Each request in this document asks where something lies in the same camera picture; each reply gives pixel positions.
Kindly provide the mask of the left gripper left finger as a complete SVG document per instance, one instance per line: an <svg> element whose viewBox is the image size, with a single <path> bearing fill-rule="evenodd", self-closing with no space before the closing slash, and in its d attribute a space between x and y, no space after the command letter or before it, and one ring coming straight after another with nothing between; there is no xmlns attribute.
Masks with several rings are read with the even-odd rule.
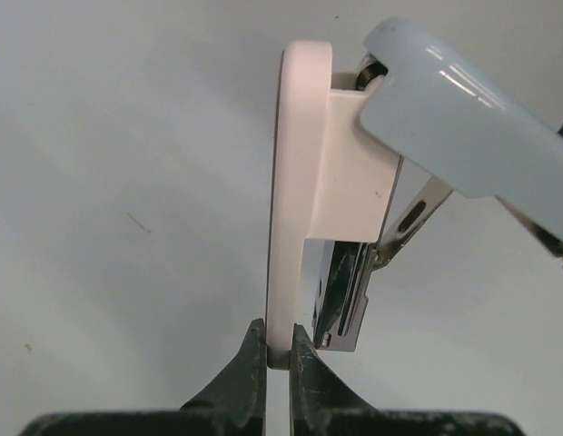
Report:
<svg viewBox="0 0 563 436"><path fill-rule="evenodd" d="M188 435L263 435L266 344L262 318L250 322L231 361L180 409Z"/></svg>

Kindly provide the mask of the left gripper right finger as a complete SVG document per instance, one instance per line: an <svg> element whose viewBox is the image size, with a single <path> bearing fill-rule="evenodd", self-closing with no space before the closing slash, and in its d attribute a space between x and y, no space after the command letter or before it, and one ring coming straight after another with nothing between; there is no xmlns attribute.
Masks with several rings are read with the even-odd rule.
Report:
<svg viewBox="0 0 563 436"><path fill-rule="evenodd" d="M320 358L305 328L293 328L290 353L292 435L379 435L375 410Z"/></svg>

